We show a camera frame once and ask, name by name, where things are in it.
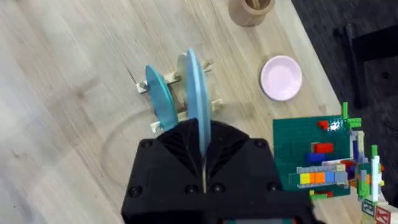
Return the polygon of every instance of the green lego baseplate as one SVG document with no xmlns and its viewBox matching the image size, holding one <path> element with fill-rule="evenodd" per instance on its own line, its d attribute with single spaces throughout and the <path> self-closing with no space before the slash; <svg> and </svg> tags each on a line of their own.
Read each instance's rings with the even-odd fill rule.
<svg viewBox="0 0 398 224">
<path fill-rule="evenodd" d="M 322 129 L 317 121 L 328 121 L 329 128 Z M 291 118 L 274 120 L 274 161 L 285 190 L 299 189 L 298 183 L 289 183 L 289 174 L 294 174 L 297 167 L 320 166 L 305 160 L 311 152 L 314 142 L 333 143 L 333 152 L 327 154 L 327 160 L 350 157 L 349 126 L 342 115 L 319 116 L 311 118 Z M 330 190 L 333 196 L 349 195 L 350 188 L 342 185 L 314 187 L 314 190 Z"/>
</svg>

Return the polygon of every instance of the screw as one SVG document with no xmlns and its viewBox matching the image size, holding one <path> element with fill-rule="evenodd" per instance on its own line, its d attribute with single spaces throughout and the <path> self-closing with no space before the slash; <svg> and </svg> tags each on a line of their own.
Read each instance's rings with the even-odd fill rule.
<svg viewBox="0 0 398 224">
<path fill-rule="evenodd" d="M 149 147 L 151 147 L 152 146 L 152 141 L 151 140 L 142 140 L 141 141 L 141 147 L 143 147 L 143 148 L 149 148 Z"/>
<path fill-rule="evenodd" d="M 198 191 L 199 191 L 199 188 L 196 185 L 188 185 L 185 188 L 185 193 L 186 194 L 198 193 Z"/>
<path fill-rule="evenodd" d="M 211 191 L 214 193 L 221 193 L 225 191 L 225 187 L 222 184 L 214 184 L 211 186 Z"/>
<path fill-rule="evenodd" d="M 390 74 L 388 72 L 381 73 L 381 76 L 385 79 L 389 78 Z"/>
<path fill-rule="evenodd" d="M 265 142 L 264 140 L 262 140 L 262 139 L 256 140 L 256 141 L 254 142 L 254 144 L 255 144 L 257 147 L 261 147 L 261 148 L 263 148 L 263 147 L 266 146 L 266 142 Z"/>
<path fill-rule="evenodd" d="M 139 197 L 141 194 L 142 194 L 141 186 L 134 186 L 134 187 L 131 187 L 129 190 L 129 195 L 132 197 Z"/>
<path fill-rule="evenodd" d="M 267 185 L 268 190 L 270 191 L 276 191 L 276 190 L 280 190 L 280 185 L 278 183 L 275 182 L 271 182 Z"/>
</svg>

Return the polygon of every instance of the black floor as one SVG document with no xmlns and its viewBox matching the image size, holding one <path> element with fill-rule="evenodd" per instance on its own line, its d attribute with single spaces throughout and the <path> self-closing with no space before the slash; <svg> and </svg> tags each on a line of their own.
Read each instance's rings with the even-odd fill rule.
<svg viewBox="0 0 398 224">
<path fill-rule="evenodd" d="M 293 4 L 320 58 L 338 99 L 353 102 L 349 70 L 333 29 L 354 22 L 361 34 L 398 25 L 397 0 L 293 0 Z M 386 170 L 382 188 L 398 206 L 398 57 L 366 65 L 369 106 L 349 114 L 363 118 L 366 145 L 379 145 Z"/>
</svg>

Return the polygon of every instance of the blue plate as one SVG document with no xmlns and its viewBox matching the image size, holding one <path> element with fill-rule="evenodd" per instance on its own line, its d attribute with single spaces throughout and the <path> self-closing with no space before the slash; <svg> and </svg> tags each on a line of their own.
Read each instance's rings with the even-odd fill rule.
<svg viewBox="0 0 398 224">
<path fill-rule="evenodd" d="M 211 141 L 210 104 L 208 101 L 206 78 L 203 69 L 192 49 L 187 51 L 187 106 L 188 118 L 196 118 L 199 128 L 199 149 L 206 156 Z"/>
<path fill-rule="evenodd" d="M 146 66 L 145 75 L 150 100 L 157 119 L 163 130 L 170 130 L 178 124 L 177 111 L 170 90 L 164 82 L 163 76 L 159 75 L 152 66 Z"/>
</svg>

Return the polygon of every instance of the green lego brick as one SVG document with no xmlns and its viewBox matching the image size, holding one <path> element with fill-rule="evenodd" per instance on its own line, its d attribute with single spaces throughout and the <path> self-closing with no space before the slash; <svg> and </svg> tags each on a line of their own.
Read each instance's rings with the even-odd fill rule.
<svg viewBox="0 0 398 224">
<path fill-rule="evenodd" d="M 318 194 L 318 195 L 311 195 L 312 200 L 324 199 L 328 198 L 327 194 Z"/>
<path fill-rule="evenodd" d="M 361 123 L 362 122 L 362 118 L 348 118 L 347 122 L 348 123 Z"/>
<path fill-rule="evenodd" d="M 341 113 L 343 119 L 348 119 L 348 103 L 343 102 L 343 106 L 341 107 L 341 109 L 343 110 Z"/>
<path fill-rule="evenodd" d="M 372 145 L 372 156 L 378 156 L 379 154 L 377 153 L 377 145 Z"/>
<path fill-rule="evenodd" d="M 361 123 L 348 123 L 350 128 L 360 128 L 362 126 Z"/>
<path fill-rule="evenodd" d="M 330 128 L 322 130 L 317 121 L 328 121 Z M 296 173 L 297 167 L 320 166 L 305 160 L 305 155 L 311 152 L 313 142 L 333 143 L 333 152 L 327 154 L 327 159 L 349 158 L 349 128 L 341 115 L 320 116 L 312 118 L 275 119 L 274 127 L 274 160 L 284 190 L 299 189 L 295 182 L 289 180 L 289 174 Z M 316 190 L 330 190 L 333 196 L 349 195 L 350 189 L 340 185 L 316 187 Z"/>
<path fill-rule="evenodd" d="M 366 197 L 370 194 L 370 185 L 367 184 L 365 181 L 361 181 L 359 183 L 359 196 Z"/>
</svg>

